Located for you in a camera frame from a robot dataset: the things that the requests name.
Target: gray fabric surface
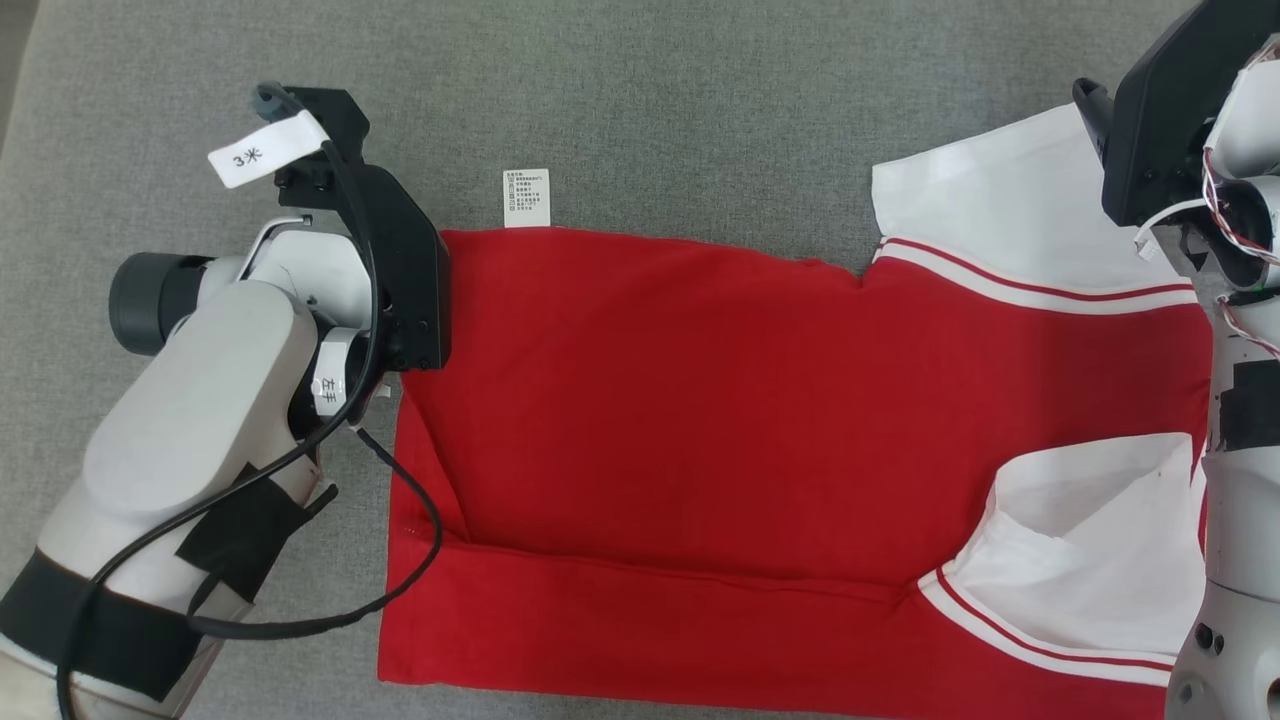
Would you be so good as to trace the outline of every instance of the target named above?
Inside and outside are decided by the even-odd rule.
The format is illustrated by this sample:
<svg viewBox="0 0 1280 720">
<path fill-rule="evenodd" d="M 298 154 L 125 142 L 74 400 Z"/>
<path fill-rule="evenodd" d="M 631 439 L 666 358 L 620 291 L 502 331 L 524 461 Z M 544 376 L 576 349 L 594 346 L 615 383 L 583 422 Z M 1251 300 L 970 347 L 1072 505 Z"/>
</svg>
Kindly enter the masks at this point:
<svg viewBox="0 0 1280 720">
<path fill-rule="evenodd" d="M 0 151 L 4 151 L 22 50 L 27 46 L 27 33 L 35 18 L 36 0 L 0 0 Z"/>
<path fill-rule="evenodd" d="M 366 156 L 442 227 L 499 224 L 499 172 L 547 167 L 556 224 L 861 269 L 873 163 L 1065 102 L 1082 74 L 1115 83 L 1190 1 L 44 0 L 0 156 L 0 587 L 143 365 L 108 328 L 116 265 L 243 251 L 278 213 L 269 184 L 225 191 L 205 163 L 257 126 L 257 79 L 348 88 Z M 257 619 L 381 587 L 388 473 L 357 445 L 326 448 L 344 492 Z M 376 625 L 232 644 L 189 717 L 753 716 L 383 685 Z"/>
</svg>

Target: black cable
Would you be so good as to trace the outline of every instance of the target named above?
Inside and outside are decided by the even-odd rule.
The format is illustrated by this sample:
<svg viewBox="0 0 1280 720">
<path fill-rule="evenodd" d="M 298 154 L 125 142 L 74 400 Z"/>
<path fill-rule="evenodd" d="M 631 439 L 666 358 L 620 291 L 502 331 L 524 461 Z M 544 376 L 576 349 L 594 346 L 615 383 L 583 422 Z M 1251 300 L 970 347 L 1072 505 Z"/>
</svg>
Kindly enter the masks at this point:
<svg viewBox="0 0 1280 720">
<path fill-rule="evenodd" d="M 440 521 L 440 510 L 431 501 L 431 496 L 426 493 L 422 484 L 397 462 L 390 452 L 387 452 L 383 446 L 378 445 L 378 441 L 370 437 L 367 430 L 360 428 L 356 430 L 356 436 L 378 455 L 379 460 L 385 462 L 388 468 L 404 480 L 404 484 L 413 491 L 413 495 L 417 496 L 419 502 L 422 503 L 428 516 L 431 519 L 431 548 L 426 551 L 426 556 L 417 564 L 417 568 L 387 594 L 342 615 L 330 615 L 329 618 L 311 620 L 291 620 L 288 623 L 232 623 L 229 620 L 188 615 L 187 623 L 193 630 L 228 641 L 283 641 L 319 635 L 320 633 L 353 625 L 364 618 L 387 607 L 397 597 L 404 594 L 426 573 L 426 569 L 435 561 L 435 556 L 440 553 L 440 548 L 444 544 L 444 524 Z"/>
<path fill-rule="evenodd" d="M 276 97 L 292 114 L 301 113 L 302 110 L 306 109 L 306 106 L 302 105 L 300 100 L 293 97 L 289 92 L 287 92 L 283 87 L 280 87 L 276 83 L 259 85 L 256 92 L 260 96 Z M 362 260 L 365 263 L 365 270 L 369 274 L 369 287 L 371 296 L 370 324 L 369 324 L 370 341 L 365 351 L 365 364 L 360 370 L 360 377 L 356 380 L 353 392 L 342 405 L 342 407 L 338 409 L 338 413 L 335 413 L 333 418 L 330 418 L 317 430 L 307 436 L 301 443 L 298 443 L 297 447 L 285 452 L 276 460 L 269 462 L 260 470 L 244 478 L 242 482 L 219 492 L 218 495 L 214 495 L 212 497 L 197 502 L 189 509 L 179 512 L 178 515 L 174 515 L 173 518 L 156 525 L 151 530 L 143 533 L 137 539 L 124 546 L 124 548 L 122 548 L 114 556 L 111 556 L 111 559 L 108 560 L 106 564 L 104 564 L 102 568 L 100 568 L 99 571 L 95 573 L 92 578 L 90 578 L 88 587 L 84 589 L 83 593 L 81 593 L 81 597 L 77 601 L 74 610 L 72 611 L 70 626 L 68 628 L 67 632 L 67 643 L 63 648 L 63 656 L 60 661 L 56 662 L 54 673 L 54 684 L 58 696 L 58 708 L 63 716 L 63 720 L 76 720 L 74 698 L 72 697 L 72 682 L 70 682 L 72 665 L 74 664 L 76 652 L 79 648 L 79 644 L 84 635 L 86 616 L 88 615 L 88 611 L 92 607 L 93 600 L 97 597 L 99 591 L 106 584 L 106 580 L 111 577 L 111 574 L 114 574 L 131 557 L 142 551 L 142 548 L 147 547 L 160 537 L 195 520 L 200 515 L 215 507 L 219 507 L 224 502 L 229 501 L 232 497 L 237 496 L 241 492 L 244 492 L 253 483 L 259 483 L 266 478 L 270 478 L 270 475 L 280 471 L 282 469 L 289 466 L 298 459 L 312 452 L 325 438 L 332 436 L 333 432 L 337 430 L 351 416 L 351 414 L 356 410 L 358 404 L 362 402 L 365 391 L 374 379 L 374 366 L 379 346 L 378 340 L 379 340 L 379 318 L 381 315 L 380 313 L 381 297 L 378 283 L 378 268 L 374 261 L 374 251 L 371 241 L 372 232 L 369 225 L 369 217 L 365 210 L 364 199 L 361 199 L 360 191 L 356 188 L 355 181 L 351 177 L 351 169 L 347 167 L 342 155 L 338 152 L 337 146 L 334 146 L 333 141 L 326 140 L 320 145 L 320 149 L 324 151 L 325 158 L 329 160 L 330 165 L 333 165 L 334 178 L 338 183 L 338 188 L 339 191 L 343 192 L 343 195 L 347 199 L 347 205 L 348 209 L 351 210 L 352 224 L 355 225 L 349 229 L 352 232 L 353 240 L 356 241 L 357 249 L 361 251 Z M 371 441 L 372 438 L 369 438 L 366 441 L 366 445 Z M 416 480 L 412 480 L 407 474 L 404 474 L 403 469 L 397 468 L 396 471 L 402 474 L 402 477 L 406 478 L 406 482 L 410 482 L 411 487 L 416 487 L 419 491 L 421 491 L 421 486 L 419 486 Z M 419 498 L 422 500 L 425 495 L 426 495 L 425 491 L 422 491 Z M 430 497 L 426 497 L 425 501 L 426 503 L 430 503 Z M 429 505 L 429 512 L 430 509 L 434 509 L 434 505 Z M 436 521 L 435 524 L 438 528 L 438 534 L 443 533 L 439 523 Z M 438 548 L 433 547 L 433 550 L 438 552 Z M 429 553 L 430 560 L 434 560 L 435 552 Z M 415 571 L 415 574 L 411 575 L 411 578 L 416 580 L 419 577 L 421 577 L 421 573 L 425 570 L 426 570 L 425 566 L 420 568 L 420 571 Z"/>
</svg>

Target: black tape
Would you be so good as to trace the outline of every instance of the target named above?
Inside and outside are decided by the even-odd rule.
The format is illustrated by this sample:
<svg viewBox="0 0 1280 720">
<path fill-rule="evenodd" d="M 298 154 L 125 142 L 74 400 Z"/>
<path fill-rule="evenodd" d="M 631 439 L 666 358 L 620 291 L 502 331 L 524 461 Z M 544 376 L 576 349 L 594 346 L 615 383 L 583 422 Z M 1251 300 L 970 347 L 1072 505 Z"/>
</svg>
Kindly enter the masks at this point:
<svg viewBox="0 0 1280 720">
<path fill-rule="evenodd" d="M 1240 363 L 1219 413 L 1222 450 L 1280 445 L 1280 360 Z"/>
<path fill-rule="evenodd" d="M 32 655 L 64 664 L 72 612 L 90 588 L 87 578 L 40 551 L 0 600 L 0 633 Z M 196 656 L 202 635 L 180 612 L 97 592 L 72 670 L 164 701 Z"/>
<path fill-rule="evenodd" d="M 241 478 L 251 473 L 246 466 Z M 253 602 L 285 541 L 312 516 L 280 486 L 262 479 L 206 512 L 175 555 Z"/>
</svg>

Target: clothing tag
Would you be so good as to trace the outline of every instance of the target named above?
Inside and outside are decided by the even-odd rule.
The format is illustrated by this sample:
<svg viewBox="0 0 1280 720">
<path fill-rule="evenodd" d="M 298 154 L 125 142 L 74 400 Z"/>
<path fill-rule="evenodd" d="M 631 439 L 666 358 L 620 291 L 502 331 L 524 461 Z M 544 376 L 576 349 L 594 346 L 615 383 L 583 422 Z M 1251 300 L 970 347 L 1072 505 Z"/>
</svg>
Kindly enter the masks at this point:
<svg viewBox="0 0 1280 720">
<path fill-rule="evenodd" d="M 315 117 L 302 110 L 271 123 L 239 142 L 209 154 L 209 164 L 228 188 L 269 176 L 284 165 L 320 150 L 329 140 Z"/>
<path fill-rule="evenodd" d="M 502 173 L 502 219 L 508 228 L 536 228 L 552 224 L 550 174 L 540 170 Z"/>
</svg>

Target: white label tag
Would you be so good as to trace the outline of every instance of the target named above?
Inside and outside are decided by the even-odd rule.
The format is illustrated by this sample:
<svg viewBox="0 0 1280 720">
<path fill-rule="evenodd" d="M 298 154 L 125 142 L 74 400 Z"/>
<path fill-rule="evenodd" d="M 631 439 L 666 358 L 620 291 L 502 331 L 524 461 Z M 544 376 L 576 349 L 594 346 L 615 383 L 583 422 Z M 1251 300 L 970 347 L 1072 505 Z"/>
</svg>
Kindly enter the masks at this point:
<svg viewBox="0 0 1280 720">
<path fill-rule="evenodd" d="M 1138 258 L 1142 258 L 1148 263 L 1151 263 L 1157 252 L 1160 252 L 1160 243 L 1155 240 L 1147 238 L 1138 246 Z"/>
<path fill-rule="evenodd" d="M 536 228 L 552 224 L 550 174 L 541 170 L 502 173 L 502 219 L 508 228 Z"/>
<path fill-rule="evenodd" d="M 334 328 L 320 343 L 311 375 L 311 397 L 321 418 L 337 415 L 347 404 L 347 355 L 358 334 L 351 328 Z"/>
<path fill-rule="evenodd" d="M 228 188 L 269 176 L 284 165 L 320 150 L 329 140 L 320 123 L 307 110 L 271 123 L 239 142 L 214 150 L 209 164 Z"/>
</svg>

